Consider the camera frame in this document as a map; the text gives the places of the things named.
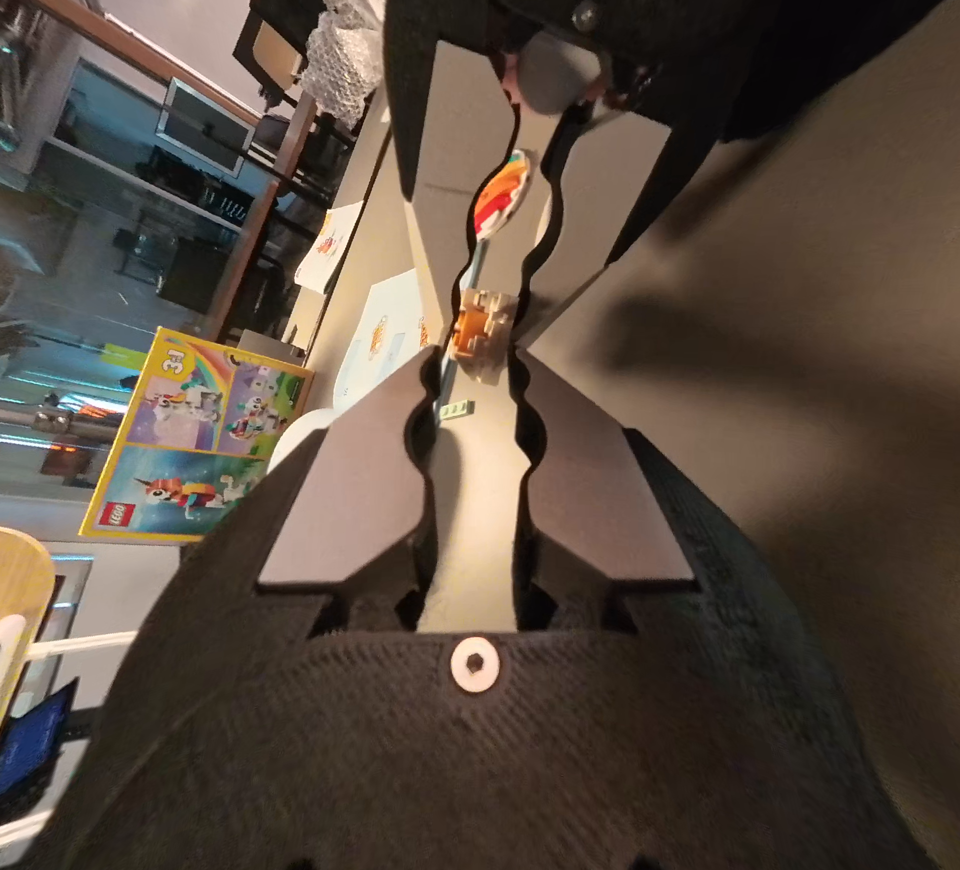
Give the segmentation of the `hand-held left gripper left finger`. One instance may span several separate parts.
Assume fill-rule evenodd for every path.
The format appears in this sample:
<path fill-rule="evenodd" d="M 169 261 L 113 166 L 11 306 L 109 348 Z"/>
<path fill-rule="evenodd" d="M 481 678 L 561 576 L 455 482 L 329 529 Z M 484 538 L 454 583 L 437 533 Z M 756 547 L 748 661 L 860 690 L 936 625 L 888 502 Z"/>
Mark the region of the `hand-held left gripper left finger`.
<path fill-rule="evenodd" d="M 328 595 L 345 617 L 380 601 L 399 626 L 417 626 L 439 544 L 430 455 L 442 350 L 428 345 L 323 432 L 270 547 L 257 587 Z"/>

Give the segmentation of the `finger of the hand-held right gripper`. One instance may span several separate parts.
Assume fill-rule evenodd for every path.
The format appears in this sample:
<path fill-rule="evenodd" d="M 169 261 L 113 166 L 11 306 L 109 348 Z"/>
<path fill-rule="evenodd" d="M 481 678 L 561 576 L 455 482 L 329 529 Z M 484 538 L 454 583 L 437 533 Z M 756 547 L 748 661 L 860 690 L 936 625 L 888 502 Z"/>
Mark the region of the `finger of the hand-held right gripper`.
<path fill-rule="evenodd" d="M 572 142 L 551 190 L 539 240 L 545 258 L 530 272 L 516 344 L 531 347 L 603 273 L 610 253 L 671 135 L 633 112 L 605 110 Z"/>
<path fill-rule="evenodd" d="M 439 347 L 459 313 L 476 200 L 515 140 L 517 117 L 497 75 L 486 55 L 438 43 L 405 218 L 426 335 Z"/>

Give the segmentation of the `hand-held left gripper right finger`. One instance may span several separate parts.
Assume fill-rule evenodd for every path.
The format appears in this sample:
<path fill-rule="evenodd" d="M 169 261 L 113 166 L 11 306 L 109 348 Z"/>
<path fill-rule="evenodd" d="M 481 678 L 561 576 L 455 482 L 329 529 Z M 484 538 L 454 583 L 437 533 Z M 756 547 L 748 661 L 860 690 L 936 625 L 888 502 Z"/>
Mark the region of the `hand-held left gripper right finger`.
<path fill-rule="evenodd" d="M 527 458 L 511 581 L 518 616 L 581 604 L 611 616 L 634 595 L 689 591 L 694 572 L 627 433 L 528 351 L 509 360 L 514 438 Z"/>

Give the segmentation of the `rainbow toy brick piece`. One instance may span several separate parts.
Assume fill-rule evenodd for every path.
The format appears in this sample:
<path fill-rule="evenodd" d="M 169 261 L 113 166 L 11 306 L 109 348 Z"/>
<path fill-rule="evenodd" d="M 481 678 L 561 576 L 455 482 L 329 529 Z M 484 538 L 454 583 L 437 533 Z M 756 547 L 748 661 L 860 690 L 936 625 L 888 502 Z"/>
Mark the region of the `rainbow toy brick piece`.
<path fill-rule="evenodd" d="M 473 206 L 477 242 L 488 240 L 510 221 L 529 189 L 532 171 L 530 154 L 518 147 L 486 181 Z"/>

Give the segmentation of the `white orange toy brick model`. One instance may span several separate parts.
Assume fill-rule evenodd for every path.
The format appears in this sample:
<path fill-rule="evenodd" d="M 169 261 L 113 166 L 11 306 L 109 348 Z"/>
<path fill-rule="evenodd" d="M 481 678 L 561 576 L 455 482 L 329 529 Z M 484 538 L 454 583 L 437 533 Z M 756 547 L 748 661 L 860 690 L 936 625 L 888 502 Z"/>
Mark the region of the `white orange toy brick model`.
<path fill-rule="evenodd" d="M 474 382 L 496 386 L 504 370 L 519 308 L 507 292 L 465 288 L 453 325 L 449 355 Z"/>

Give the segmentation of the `yellow toy set box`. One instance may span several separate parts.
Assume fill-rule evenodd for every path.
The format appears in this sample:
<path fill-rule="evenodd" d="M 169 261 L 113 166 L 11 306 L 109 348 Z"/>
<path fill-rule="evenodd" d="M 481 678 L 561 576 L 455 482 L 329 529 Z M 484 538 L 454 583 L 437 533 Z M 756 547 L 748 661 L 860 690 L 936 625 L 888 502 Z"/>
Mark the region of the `yellow toy set box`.
<path fill-rule="evenodd" d="M 257 486 L 304 412 L 313 373 L 156 330 L 78 529 L 83 539 L 203 539 Z"/>

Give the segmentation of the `bubble wrap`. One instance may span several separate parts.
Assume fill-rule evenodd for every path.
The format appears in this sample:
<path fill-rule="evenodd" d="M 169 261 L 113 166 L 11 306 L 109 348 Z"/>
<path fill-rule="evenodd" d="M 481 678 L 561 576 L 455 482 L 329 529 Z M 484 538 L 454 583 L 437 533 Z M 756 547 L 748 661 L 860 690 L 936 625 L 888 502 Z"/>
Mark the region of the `bubble wrap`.
<path fill-rule="evenodd" d="M 383 78 L 387 0 L 322 0 L 300 86 L 318 109 L 354 129 Z"/>

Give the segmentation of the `light blue instruction booklet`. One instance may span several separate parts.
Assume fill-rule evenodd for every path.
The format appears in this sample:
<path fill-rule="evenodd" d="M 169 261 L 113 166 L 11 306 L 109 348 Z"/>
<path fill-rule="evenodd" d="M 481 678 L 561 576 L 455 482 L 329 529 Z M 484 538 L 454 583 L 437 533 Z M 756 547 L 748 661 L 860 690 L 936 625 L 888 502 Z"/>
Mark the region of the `light blue instruction booklet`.
<path fill-rule="evenodd" d="M 355 406 L 422 349 L 437 342 L 437 334 L 427 325 L 414 269 L 369 290 L 333 386 L 332 409 L 337 414 Z"/>

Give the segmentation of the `white paper leaflet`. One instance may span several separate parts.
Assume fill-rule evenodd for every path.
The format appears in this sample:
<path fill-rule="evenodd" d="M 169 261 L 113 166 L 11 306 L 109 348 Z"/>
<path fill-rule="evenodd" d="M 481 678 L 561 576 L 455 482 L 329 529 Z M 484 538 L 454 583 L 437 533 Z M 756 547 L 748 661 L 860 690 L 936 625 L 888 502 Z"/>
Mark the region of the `white paper leaflet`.
<path fill-rule="evenodd" d="M 330 282 L 353 238 L 364 201 L 335 207 L 326 212 L 316 240 L 294 273 L 294 283 L 316 293 L 328 292 Z"/>

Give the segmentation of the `grey computer monitor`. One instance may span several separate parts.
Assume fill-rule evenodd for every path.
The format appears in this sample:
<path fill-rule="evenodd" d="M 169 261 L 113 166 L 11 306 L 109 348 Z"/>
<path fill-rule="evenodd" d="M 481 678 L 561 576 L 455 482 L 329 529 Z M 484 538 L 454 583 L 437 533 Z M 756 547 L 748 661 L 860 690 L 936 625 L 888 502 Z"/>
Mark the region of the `grey computer monitor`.
<path fill-rule="evenodd" d="M 167 86 L 156 127 L 163 142 L 234 178 L 240 175 L 256 131 L 255 124 L 177 77 Z"/>

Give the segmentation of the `wooden book stand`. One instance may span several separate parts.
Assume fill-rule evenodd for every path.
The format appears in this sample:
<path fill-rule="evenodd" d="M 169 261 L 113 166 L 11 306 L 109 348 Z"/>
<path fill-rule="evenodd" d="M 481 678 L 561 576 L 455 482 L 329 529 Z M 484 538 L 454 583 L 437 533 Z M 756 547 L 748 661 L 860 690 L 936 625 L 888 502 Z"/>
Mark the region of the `wooden book stand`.
<path fill-rule="evenodd" d="M 249 497 L 253 480 L 222 480 L 225 496 L 236 500 L 221 508 L 239 509 L 238 523 L 219 522 L 201 541 L 190 545 L 182 569 L 147 617 L 141 637 L 165 633 L 161 672 L 170 672 L 175 660 L 200 657 L 202 652 L 225 656 L 228 645 L 221 626 L 230 619 L 229 607 L 241 597 L 252 598 L 255 577 L 244 572 L 266 558 L 265 540 L 285 518 L 282 493 L 272 483 Z M 56 574 L 49 552 L 29 535 L 2 528 L 2 721 L 18 693 L 30 663 L 45 659 L 40 628 L 54 597 Z"/>

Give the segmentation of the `blue screen device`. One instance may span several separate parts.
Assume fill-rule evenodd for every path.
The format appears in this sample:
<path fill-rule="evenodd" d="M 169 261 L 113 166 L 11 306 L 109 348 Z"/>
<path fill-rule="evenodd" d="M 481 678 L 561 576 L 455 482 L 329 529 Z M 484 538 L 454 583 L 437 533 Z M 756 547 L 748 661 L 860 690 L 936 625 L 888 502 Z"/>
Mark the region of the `blue screen device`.
<path fill-rule="evenodd" d="M 48 785 L 66 738 L 78 677 L 4 726 L 1 744 L 1 804 L 5 813 Z"/>

